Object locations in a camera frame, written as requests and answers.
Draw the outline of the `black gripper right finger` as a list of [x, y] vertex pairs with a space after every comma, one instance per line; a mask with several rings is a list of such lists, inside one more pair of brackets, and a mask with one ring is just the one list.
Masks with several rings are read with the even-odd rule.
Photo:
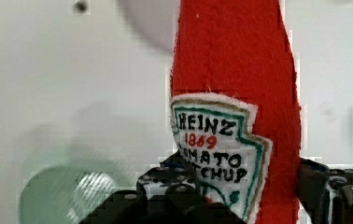
[[353, 224], [353, 169], [301, 159], [297, 196], [312, 224]]

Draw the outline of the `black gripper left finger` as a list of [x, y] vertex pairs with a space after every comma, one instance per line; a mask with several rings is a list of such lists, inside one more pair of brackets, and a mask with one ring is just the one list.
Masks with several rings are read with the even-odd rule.
[[136, 189], [119, 190], [79, 224], [246, 224], [223, 203], [199, 191], [198, 178], [179, 153], [141, 175]]

